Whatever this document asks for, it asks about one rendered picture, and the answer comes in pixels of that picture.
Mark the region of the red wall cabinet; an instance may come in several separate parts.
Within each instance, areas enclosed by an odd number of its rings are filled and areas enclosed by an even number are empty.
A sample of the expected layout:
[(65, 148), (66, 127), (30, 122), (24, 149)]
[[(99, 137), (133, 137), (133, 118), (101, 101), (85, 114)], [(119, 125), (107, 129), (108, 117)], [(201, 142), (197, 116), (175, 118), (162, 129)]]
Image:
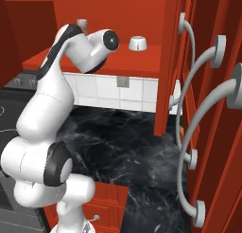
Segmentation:
[[(117, 51), (98, 71), (100, 75), (121, 75), (157, 78), (159, 76), (165, 0), (6, 0), (19, 7), (34, 10), (50, 8), (50, 20), (58, 27), (74, 23), (79, 18), (88, 20), (88, 30), (114, 30), (120, 40)], [(147, 39), (145, 51), (129, 50), (132, 36)]]

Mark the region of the red drawer front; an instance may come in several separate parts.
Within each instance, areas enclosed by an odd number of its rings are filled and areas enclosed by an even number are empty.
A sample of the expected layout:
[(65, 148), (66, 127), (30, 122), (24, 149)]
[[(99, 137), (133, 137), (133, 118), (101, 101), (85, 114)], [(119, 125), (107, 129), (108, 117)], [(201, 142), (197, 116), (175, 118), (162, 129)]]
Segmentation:
[[(120, 233), (128, 193), (128, 187), (71, 174), (60, 199), (53, 198), (43, 207), (50, 233)], [(84, 221), (95, 215), (100, 220)]]

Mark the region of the white bowl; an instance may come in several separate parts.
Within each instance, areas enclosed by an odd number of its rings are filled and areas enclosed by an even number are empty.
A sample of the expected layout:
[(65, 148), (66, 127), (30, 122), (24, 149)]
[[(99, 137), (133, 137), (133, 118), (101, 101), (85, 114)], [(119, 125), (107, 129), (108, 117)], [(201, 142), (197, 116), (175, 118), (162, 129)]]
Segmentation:
[(132, 36), (129, 42), (129, 50), (145, 51), (147, 49), (147, 39), (143, 36)]

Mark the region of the black hob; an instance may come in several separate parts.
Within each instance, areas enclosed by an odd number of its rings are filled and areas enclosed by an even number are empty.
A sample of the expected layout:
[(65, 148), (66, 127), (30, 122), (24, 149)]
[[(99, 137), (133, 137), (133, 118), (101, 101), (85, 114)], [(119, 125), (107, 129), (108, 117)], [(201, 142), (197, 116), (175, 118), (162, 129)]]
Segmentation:
[(37, 74), (23, 71), (0, 89), (0, 142), (17, 135), (17, 119), (36, 88)]

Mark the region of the dark red cabinet door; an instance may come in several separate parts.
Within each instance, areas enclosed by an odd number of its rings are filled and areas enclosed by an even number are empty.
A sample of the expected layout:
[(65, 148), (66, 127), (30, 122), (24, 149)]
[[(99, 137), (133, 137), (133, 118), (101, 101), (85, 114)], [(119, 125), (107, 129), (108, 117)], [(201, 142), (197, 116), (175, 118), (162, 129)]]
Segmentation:
[(5, 0), (0, 0), (0, 89), (23, 70)]

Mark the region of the grey oven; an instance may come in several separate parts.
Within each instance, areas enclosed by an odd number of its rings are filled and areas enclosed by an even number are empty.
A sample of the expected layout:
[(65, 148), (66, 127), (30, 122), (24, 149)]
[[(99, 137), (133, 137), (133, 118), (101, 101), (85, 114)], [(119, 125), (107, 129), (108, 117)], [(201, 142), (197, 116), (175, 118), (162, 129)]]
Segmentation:
[(43, 210), (20, 206), (13, 196), (14, 185), (0, 170), (0, 233), (49, 233)]

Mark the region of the grey capped cinnamon bottle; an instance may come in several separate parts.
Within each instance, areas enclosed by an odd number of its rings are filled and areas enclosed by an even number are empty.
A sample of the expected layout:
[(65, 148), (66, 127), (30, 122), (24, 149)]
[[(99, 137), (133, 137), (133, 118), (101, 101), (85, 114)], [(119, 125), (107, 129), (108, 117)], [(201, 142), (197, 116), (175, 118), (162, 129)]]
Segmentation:
[(77, 19), (77, 25), (82, 29), (84, 34), (88, 33), (88, 20), (87, 19)]

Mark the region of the grey wall outlet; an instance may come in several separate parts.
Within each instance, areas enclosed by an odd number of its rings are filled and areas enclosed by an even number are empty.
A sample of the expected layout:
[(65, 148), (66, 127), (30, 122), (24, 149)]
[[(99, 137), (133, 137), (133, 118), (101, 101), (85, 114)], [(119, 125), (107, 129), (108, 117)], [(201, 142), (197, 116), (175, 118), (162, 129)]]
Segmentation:
[(124, 76), (118, 76), (116, 78), (117, 86), (123, 87), (123, 88), (129, 88), (130, 87), (130, 78), (124, 77)]

